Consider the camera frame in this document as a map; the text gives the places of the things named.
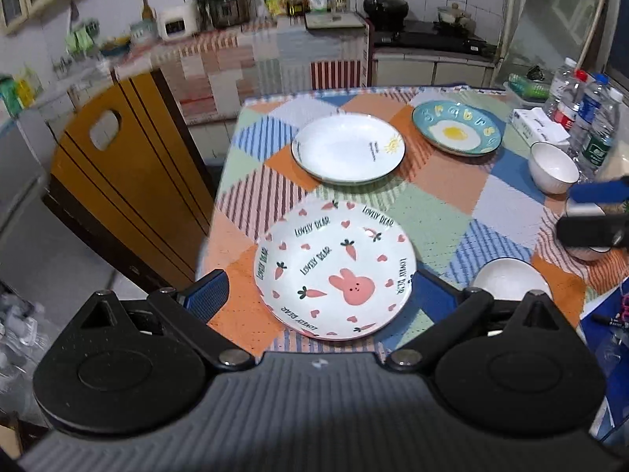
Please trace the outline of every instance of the teal plate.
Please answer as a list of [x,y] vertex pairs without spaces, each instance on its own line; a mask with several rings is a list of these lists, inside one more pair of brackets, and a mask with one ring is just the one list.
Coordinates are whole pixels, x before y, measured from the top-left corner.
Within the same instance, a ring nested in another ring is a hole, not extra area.
[[463,103],[422,103],[413,110],[413,124],[435,147],[458,156],[481,156],[495,151],[502,142],[496,123]]

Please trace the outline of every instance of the pink rabbit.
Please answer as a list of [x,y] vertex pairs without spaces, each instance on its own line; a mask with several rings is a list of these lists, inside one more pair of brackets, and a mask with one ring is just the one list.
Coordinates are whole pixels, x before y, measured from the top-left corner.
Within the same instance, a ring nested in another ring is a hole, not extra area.
[[343,292],[343,298],[350,305],[362,305],[375,291],[375,284],[371,278],[357,277],[347,268],[341,270],[340,277],[332,275],[328,280],[333,287]]

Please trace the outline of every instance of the gas stove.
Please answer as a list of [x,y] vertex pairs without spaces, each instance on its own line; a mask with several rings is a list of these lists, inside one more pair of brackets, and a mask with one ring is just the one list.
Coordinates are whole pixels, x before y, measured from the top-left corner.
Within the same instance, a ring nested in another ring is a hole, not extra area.
[[400,31],[376,30],[373,45],[377,48],[420,48],[440,52],[467,53],[493,58],[496,47],[462,29],[426,21],[404,21]]

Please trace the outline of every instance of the white bottle cap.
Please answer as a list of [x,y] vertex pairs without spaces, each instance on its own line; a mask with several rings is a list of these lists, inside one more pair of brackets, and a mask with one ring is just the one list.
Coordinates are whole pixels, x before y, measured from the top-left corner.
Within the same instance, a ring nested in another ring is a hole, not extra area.
[[609,97],[616,102],[623,102],[623,93],[613,87],[609,90]]

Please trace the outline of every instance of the tissue box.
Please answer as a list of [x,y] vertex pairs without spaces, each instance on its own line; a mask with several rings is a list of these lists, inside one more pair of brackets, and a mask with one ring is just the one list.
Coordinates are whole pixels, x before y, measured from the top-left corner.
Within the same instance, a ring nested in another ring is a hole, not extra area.
[[548,142],[563,151],[568,150],[570,135],[561,124],[551,121],[541,108],[515,109],[511,112],[509,123],[529,146],[535,142]]

